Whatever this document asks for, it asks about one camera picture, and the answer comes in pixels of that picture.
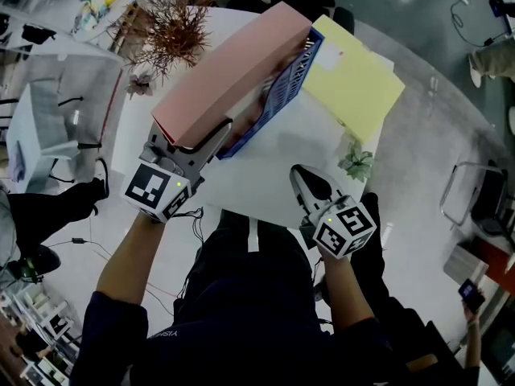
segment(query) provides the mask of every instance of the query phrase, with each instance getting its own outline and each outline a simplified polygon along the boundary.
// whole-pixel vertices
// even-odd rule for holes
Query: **black shoe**
[[[109,179],[108,179],[108,171],[107,164],[105,164],[105,160],[103,158],[98,158],[95,162],[95,178],[99,179],[104,183],[104,191],[105,197],[107,199],[109,197]]]

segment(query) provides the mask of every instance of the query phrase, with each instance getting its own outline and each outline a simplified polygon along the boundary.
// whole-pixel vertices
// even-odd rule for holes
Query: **cable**
[[[75,182],[75,179],[72,179],[72,180],[63,180],[63,179],[60,179],[54,175],[49,175],[48,176],[50,179],[54,179],[54,180],[57,180],[58,182],[62,182],[62,183],[74,183]]]
[[[163,293],[167,294],[168,296],[172,296],[173,298],[177,298],[176,294],[172,294],[172,293],[167,292],[166,290],[160,289],[158,286],[154,286],[150,282],[147,282],[147,285],[150,286],[150,287],[153,287],[154,289],[159,290],[160,292],[163,292]]]
[[[60,244],[67,244],[67,243],[73,243],[72,240],[68,240],[68,241],[62,241],[60,243],[55,243],[55,244],[50,244],[49,246],[47,246],[48,248],[53,248],[54,246],[59,246]]]
[[[321,261],[322,261],[322,257],[319,259],[319,261],[317,261],[317,262],[315,263],[315,267],[313,268],[313,269],[314,269],[314,271],[313,271],[313,280],[312,280],[312,281],[313,281],[313,285],[315,284],[316,272],[317,272],[317,271],[318,271],[318,269],[319,269],[319,266],[320,266],[320,262],[321,262]]]
[[[193,224],[192,224],[192,230],[193,235],[200,240],[200,243],[202,244],[200,246],[200,249],[204,247],[204,234],[202,233],[202,218],[204,217],[204,208],[199,207],[195,211],[187,211],[185,213],[176,213],[172,217],[192,217],[193,218]],[[190,273],[192,271],[190,270],[187,274],[186,278],[184,279],[183,288],[180,290],[180,292],[177,294],[177,298],[182,299],[184,296],[184,292],[186,291],[187,283],[189,281]]]
[[[459,17],[455,12],[454,12],[454,8],[456,6],[458,6],[459,4],[461,3],[461,0],[457,1],[456,3],[454,3],[453,5],[451,5],[451,21],[452,21],[452,25],[454,26],[454,28],[456,29],[456,32],[458,33],[459,37],[461,37],[461,39],[468,43],[468,44],[471,44],[472,46],[474,47],[479,47],[479,48],[482,48],[482,47],[485,47],[485,45],[483,44],[482,46],[480,46],[479,44],[475,44],[467,39],[465,39],[464,35],[461,34],[461,30],[460,29],[463,29],[464,26],[465,26],[465,23],[464,21],[461,19],[461,17]]]
[[[7,196],[7,192],[2,188],[0,187],[0,191],[3,191],[5,193],[5,195]],[[6,263],[4,264],[4,266],[0,269],[0,277],[3,276],[3,274],[6,272],[7,270],[7,265],[9,264],[10,262],[10,259],[12,258],[12,256],[14,255],[14,251],[16,250],[16,226],[15,226],[15,223],[14,223],[14,219],[13,219],[13,215],[11,214],[10,212],[10,209],[4,204],[4,203],[0,203],[7,211],[7,213],[9,214],[10,216],[10,219],[12,220],[13,222],[13,239],[12,239],[12,245],[11,245],[11,250],[10,250],[10,253],[9,253],[9,256],[7,257],[7,260],[6,260]]]
[[[148,289],[145,289],[145,291],[146,291],[148,294],[150,294],[151,296],[153,296],[154,298],[156,298],[156,300],[157,300],[159,303],[161,303],[161,306],[163,307],[163,309],[164,309],[164,310],[166,310],[166,311],[167,311],[167,313],[168,313],[170,316],[172,316],[172,317],[173,317],[173,315],[174,315],[174,314],[173,314],[173,313],[171,313],[171,312],[170,312],[170,311],[169,311],[169,310],[164,306],[164,304],[163,304],[163,302],[161,302],[161,299],[160,299],[160,298],[158,298],[155,294],[153,294],[152,292],[150,292]]]
[[[319,319],[319,323],[321,323],[321,324],[326,324],[326,325],[332,325],[331,320],[327,320],[327,319],[325,319],[325,318],[320,318],[320,319]]]
[[[9,285],[7,285],[6,287],[2,288],[2,290],[7,290],[7,289],[9,289],[9,288],[10,288],[14,283],[16,283],[16,282],[17,282],[17,280],[13,280],[13,281],[11,281],[11,282],[9,283]]]
[[[503,31],[502,33],[500,33],[499,35],[497,35],[495,37],[490,37],[490,38],[486,39],[482,45],[475,44],[475,43],[471,42],[470,40],[466,39],[465,36],[461,32],[461,29],[463,29],[465,26],[465,22],[461,19],[461,17],[459,17],[457,15],[457,13],[454,12],[454,8],[456,6],[458,6],[461,2],[462,2],[461,0],[458,0],[457,2],[455,2],[454,4],[451,5],[451,21],[452,21],[452,25],[456,29],[456,32],[458,33],[459,37],[465,43],[468,43],[474,47],[483,48],[483,47],[488,47],[488,46],[492,45],[494,41],[499,39],[501,36],[506,35],[506,32]]]
[[[61,243],[56,243],[56,244],[53,244],[52,246],[57,246],[59,244],[66,244],[66,243],[73,243],[73,244],[84,244],[84,243],[90,243],[90,244],[96,244],[98,247],[100,247],[102,250],[104,250],[105,253],[107,253],[107,255],[109,257],[111,257],[111,253],[109,253],[105,248],[104,246],[102,246],[100,243],[97,243],[96,241],[88,241],[88,240],[84,240],[80,237],[73,237],[71,240],[69,241],[64,241],[64,242],[61,242]],[[97,252],[97,250],[93,250],[98,256],[100,256],[102,259],[104,259],[105,261],[109,261],[109,258],[105,257],[104,255],[100,254],[99,252]],[[159,290],[160,292],[163,292],[165,294],[167,294],[168,296],[172,296],[173,298],[177,298],[178,296],[174,295],[174,294],[171,294],[169,292],[167,292],[166,290],[163,290],[163,289],[160,289],[159,287],[155,286],[155,285],[152,285],[152,283],[149,283],[147,282],[146,283],[148,286],[150,287],[153,287],[154,289],[156,290]],[[174,314],[171,313],[163,304],[163,302],[161,302],[161,299],[159,299],[155,294],[153,294],[152,292],[150,292],[148,289],[145,289],[145,291],[150,294],[151,296],[153,296],[154,298],[157,299],[157,301],[159,303],[161,303],[161,306],[163,307],[163,309],[170,315],[170,316],[173,316]]]

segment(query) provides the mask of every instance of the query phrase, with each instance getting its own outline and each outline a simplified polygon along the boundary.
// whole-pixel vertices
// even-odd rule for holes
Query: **gray floor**
[[[515,152],[506,112],[515,105],[513,83],[508,79],[483,79],[480,89],[470,80],[466,54],[474,47],[465,43],[451,22],[450,6],[456,0],[336,0],[360,21],[376,27],[435,67],[484,114],[505,143]],[[455,12],[462,18],[463,35],[476,44],[507,31],[505,21],[495,18],[488,0],[468,0]]]

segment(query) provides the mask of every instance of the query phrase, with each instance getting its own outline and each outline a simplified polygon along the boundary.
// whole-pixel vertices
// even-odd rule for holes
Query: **person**
[[[52,352],[52,347],[47,345],[34,330],[28,330],[25,322],[16,335],[15,341],[16,343],[10,346],[9,350],[16,357],[25,356],[37,362]]]
[[[478,384],[481,364],[481,335],[479,314],[472,312],[463,302],[467,321],[467,354],[465,357],[465,384]]]
[[[22,259],[30,257],[40,269],[55,264],[59,258],[41,243],[68,223],[87,219],[96,210],[95,204],[108,196],[107,166],[101,158],[91,182],[76,184],[60,195],[8,194],[0,183],[1,270],[11,260],[15,245]],[[10,263],[9,269],[15,278],[20,277],[18,262]]]
[[[432,333],[420,319],[417,312],[405,308],[396,298],[390,296],[388,287],[383,281],[385,260],[381,244],[381,218],[379,216],[378,197],[367,193],[361,202],[372,217],[377,229],[370,237],[367,245],[353,253],[351,266],[361,291],[370,305],[374,315],[380,322],[385,336],[398,358],[409,368],[410,382],[415,384],[436,384],[439,381],[474,386],[478,384],[480,362],[480,335],[477,314],[472,314],[463,304],[468,322],[469,343],[467,363],[463,371],[457,362],[439,362],[435,355]],[[316,286],[327,304],[331,299],[325,279]]]
[[[347,258],[319,248],[334,335],[315,312],[311,266],[287,229],[222,211],[174,302],[174,322],[147,339],[141,306],[164,224],[139,214],[109,259],[84,317],[71,384],[348,380],[373,384],[409,375],[366,302]]]
[[[515,78],[515,40],[506,39],[468,55],[472,83],[481,87],[483,76]]]

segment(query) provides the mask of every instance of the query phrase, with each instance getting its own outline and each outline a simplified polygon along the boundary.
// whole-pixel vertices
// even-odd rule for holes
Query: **black pants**
[[[426,340],[427,331],[417,312],[406,309],[396,298],[392,298],[383,282],[385,261],[377,195],[368,193],[361,202],[372,216],[377,230],[365,247],[353,253],[352,269],[363,295],[389,336],[392,348],[405,362],[410,362],[431,353],[428,347],[430,343]]]
[[[105,198],[105,188],[101,180],[93,179],[60,195],[26,193],[7,198],[16,226],[16,243],[22,255],[27,255],[68,223],[87,219],[94,204]]]
[[[249,253],[249,218],[222,211],[217,229],[196,254],[184,300],[174,302],[175,322],[214,281],[227,277],[266,279],[284,285],[313,307],[311,266],[295,237],[284,227],[257,222],[259,252]]]

